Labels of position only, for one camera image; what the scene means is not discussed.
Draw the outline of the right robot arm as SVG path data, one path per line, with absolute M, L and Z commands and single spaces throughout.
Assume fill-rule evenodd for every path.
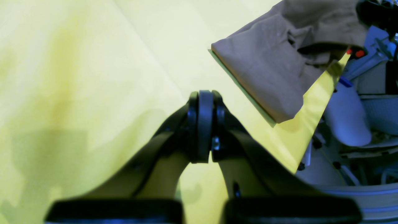
M 370 25 L 350 58 L 296 175 L 350 197 L 364 224 L 397 223 L 397 1 L 361 0 Z

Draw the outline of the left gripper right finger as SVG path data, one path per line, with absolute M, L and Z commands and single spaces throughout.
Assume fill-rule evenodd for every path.
M 223 173 L 229 200 L 222 224 L 358 224 L 349 198 L 323 193 L 294 176 L 247 132 L 219 92 L 213 91 L 212 158 Z

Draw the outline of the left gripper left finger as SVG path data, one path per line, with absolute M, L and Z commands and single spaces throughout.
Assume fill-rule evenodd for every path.
M 46 224 L 185 224 L 175 199 L 178 180 L 190 163 L 207 163 L 213 93 L 192 92 L 114 176 L 89 193 L 54 203 Z

